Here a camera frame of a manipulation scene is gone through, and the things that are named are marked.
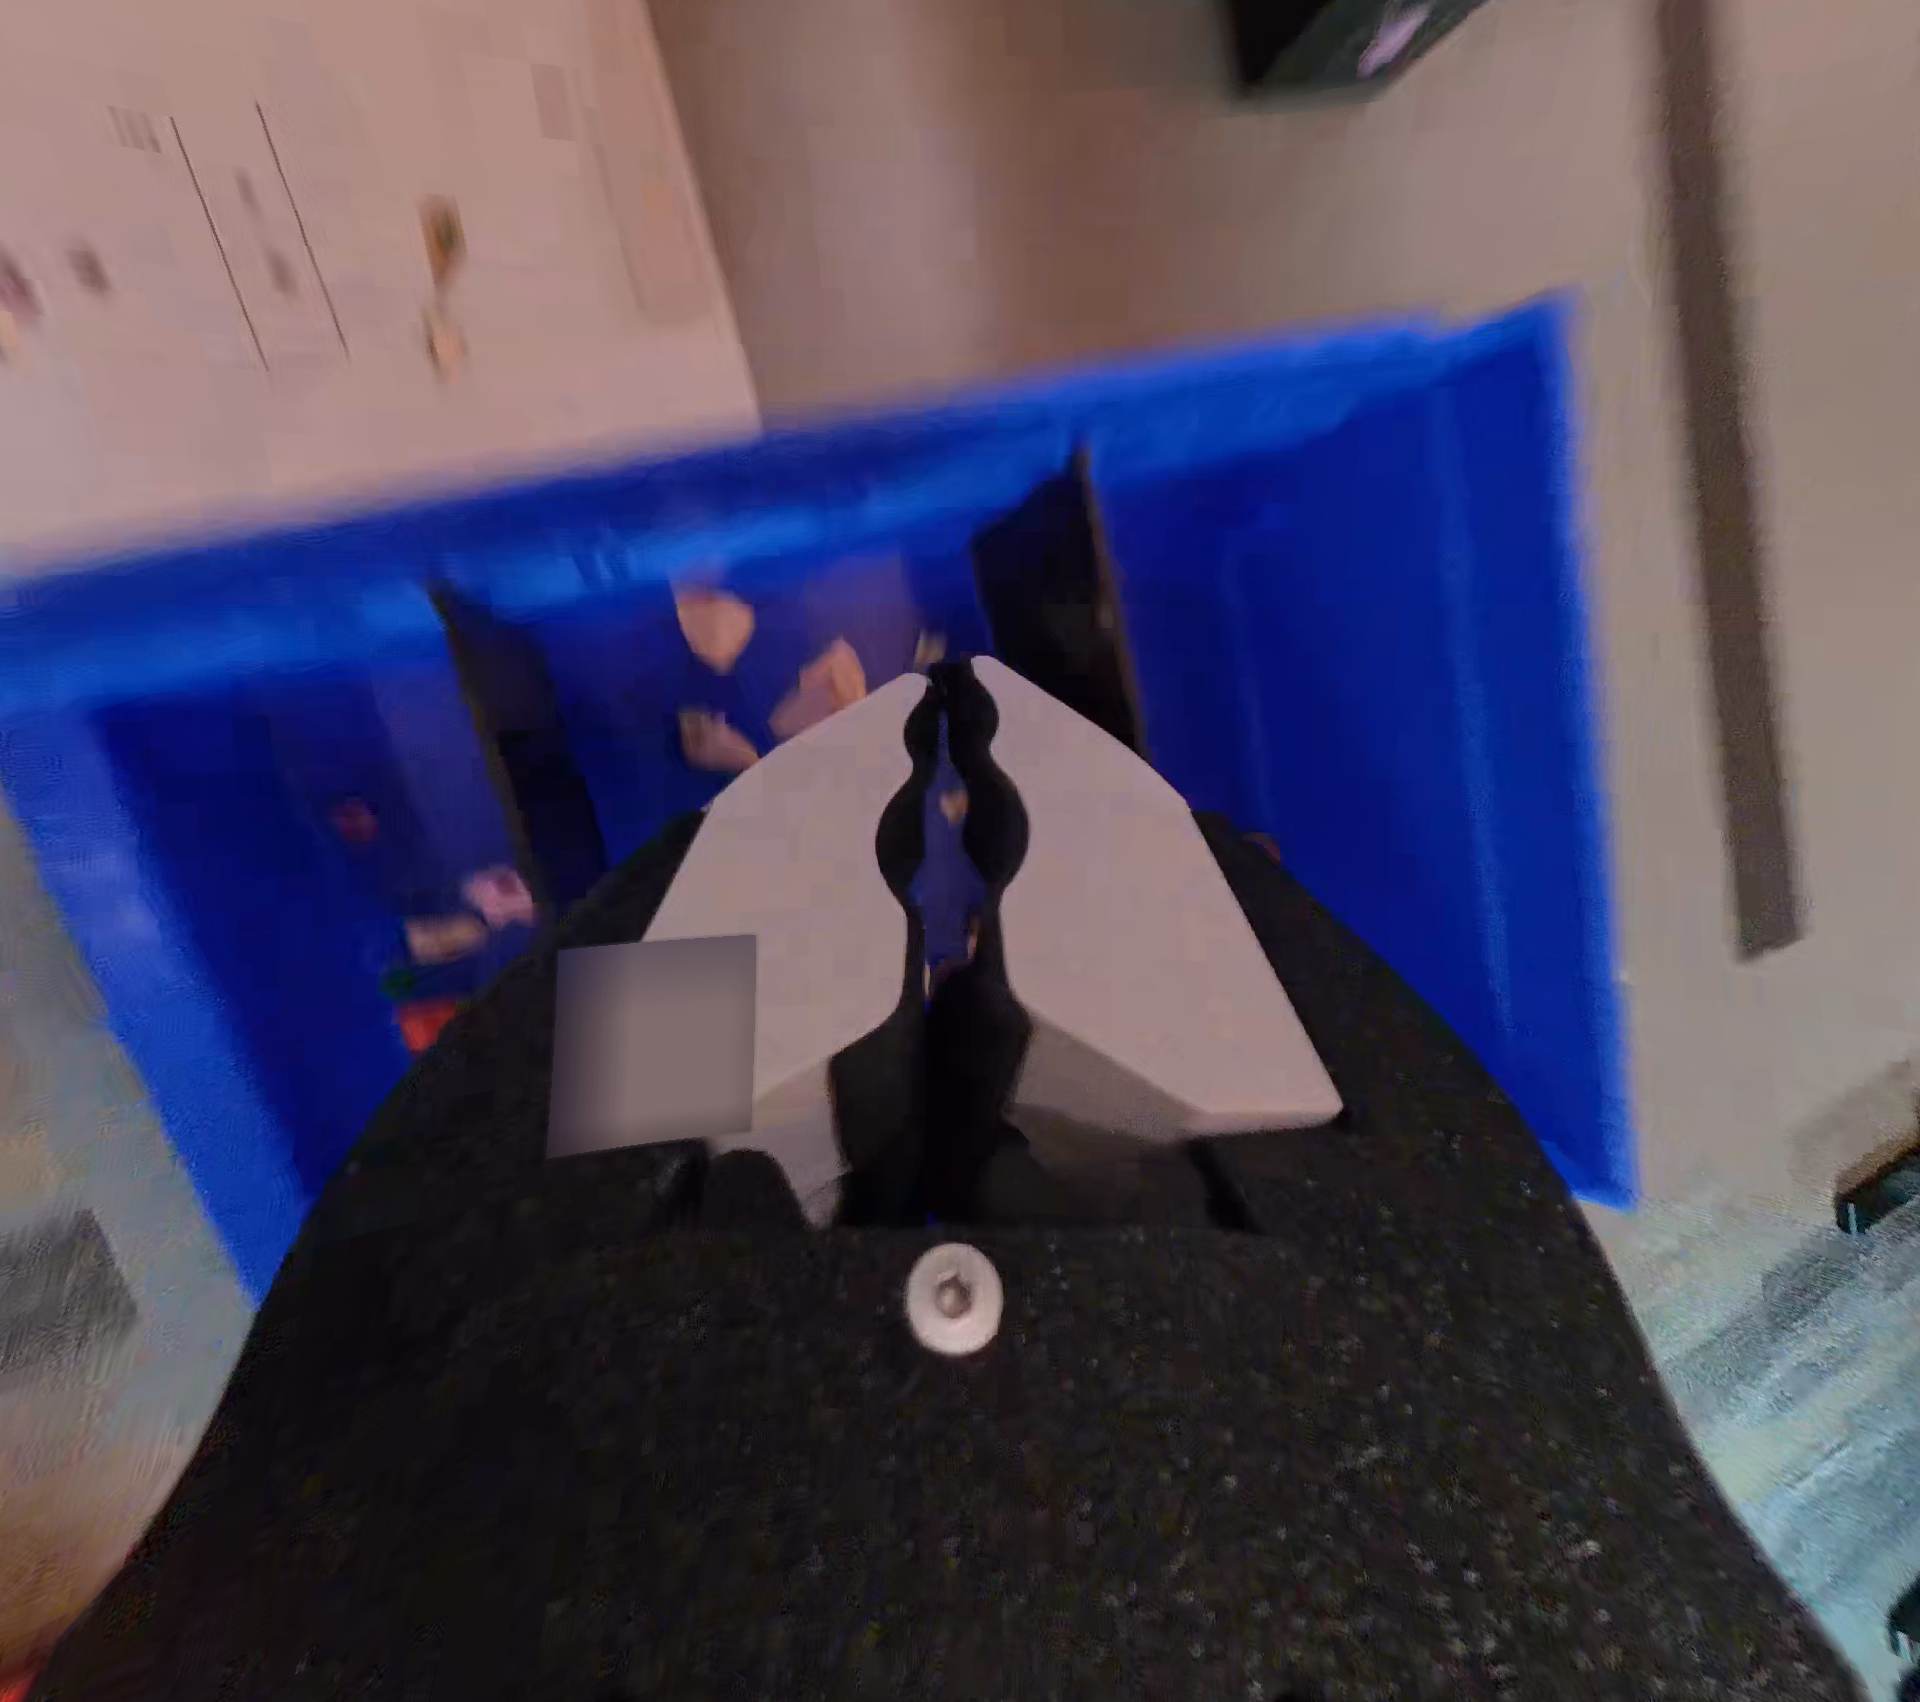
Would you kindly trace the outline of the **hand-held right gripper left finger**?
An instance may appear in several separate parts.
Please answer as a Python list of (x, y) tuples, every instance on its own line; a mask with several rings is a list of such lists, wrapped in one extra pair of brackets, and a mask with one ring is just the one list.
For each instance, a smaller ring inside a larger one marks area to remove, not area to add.
[(883, 835), (905, 796), (918, 875), (931, 691), (903, 675), (723, 790), (641, 943), (644, 1139), (767, 1158), (813, 1226), (921, 1098), (925, 928)]

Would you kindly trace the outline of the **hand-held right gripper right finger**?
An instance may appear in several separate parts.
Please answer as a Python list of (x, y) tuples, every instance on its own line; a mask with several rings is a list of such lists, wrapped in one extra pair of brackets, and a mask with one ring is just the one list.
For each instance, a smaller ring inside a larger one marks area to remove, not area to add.
[(941, 677), (981, 877), (933, 985), (926, 1193), (981, 1224), (1109, 1217), (1196, 1144), (1345, 1102), (1188, 803), (1008, 665)]

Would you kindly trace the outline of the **heap of tan toy bricks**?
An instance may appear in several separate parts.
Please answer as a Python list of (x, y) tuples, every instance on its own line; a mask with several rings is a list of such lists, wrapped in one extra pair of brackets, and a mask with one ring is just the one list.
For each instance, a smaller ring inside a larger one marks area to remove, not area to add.
[(682, 760), (736, 779), (877, 689), (949, 659), (953, 622), (889, 562), (784, 586), (682, 582), (675, 618), (690, 685), (675, 706)]

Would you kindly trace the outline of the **black bin divider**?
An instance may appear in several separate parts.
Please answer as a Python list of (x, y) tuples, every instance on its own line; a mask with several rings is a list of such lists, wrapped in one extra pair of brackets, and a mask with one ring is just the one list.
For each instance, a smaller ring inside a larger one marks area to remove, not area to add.
[(607, 877), (605, 830), (536, 636), (437, 581), (428, 598), (483, 747), (518, 875), (542, 923), (564, 920)]
[(1141, 683), (1089, 451), (1076, 448), (1066, 467), (977, 531), (971, 556), (997, 660), (1147, 756)]

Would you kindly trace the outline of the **blue plastic sorting bin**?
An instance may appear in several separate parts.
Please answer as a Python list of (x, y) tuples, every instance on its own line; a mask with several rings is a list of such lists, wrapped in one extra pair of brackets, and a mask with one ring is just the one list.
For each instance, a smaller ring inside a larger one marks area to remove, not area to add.
[(324, 805), (509, 817), (428, 589), (536, 636), (609, 870), (708, 803), (675, 586), (890, 564), (997, 656), (971, 541), (1079, 448), (1148, 764), (1636, 1200), (1568, 316), (1384, 323), (963, 391), (625, 467), (5, 582), (5, 798), (261, 1300), (408, 1067)]

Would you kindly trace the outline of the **heap of mixed toy bricks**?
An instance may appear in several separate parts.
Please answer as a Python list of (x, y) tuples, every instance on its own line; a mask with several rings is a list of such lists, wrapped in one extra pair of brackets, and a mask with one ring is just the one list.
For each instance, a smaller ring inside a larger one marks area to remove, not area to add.
[(344, 881), (352, 953), (402, 1053), (425, 1056), (538, 925), (533, 891), (493, 803), (407, 789), (322, 807)]

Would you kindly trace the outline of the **instruction sheet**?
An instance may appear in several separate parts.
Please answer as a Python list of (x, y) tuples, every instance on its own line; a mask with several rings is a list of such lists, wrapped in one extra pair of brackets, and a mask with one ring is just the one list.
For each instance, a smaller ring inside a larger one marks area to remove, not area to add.
[(727, 443), (646, 0), (3, 0), (5, 577)]

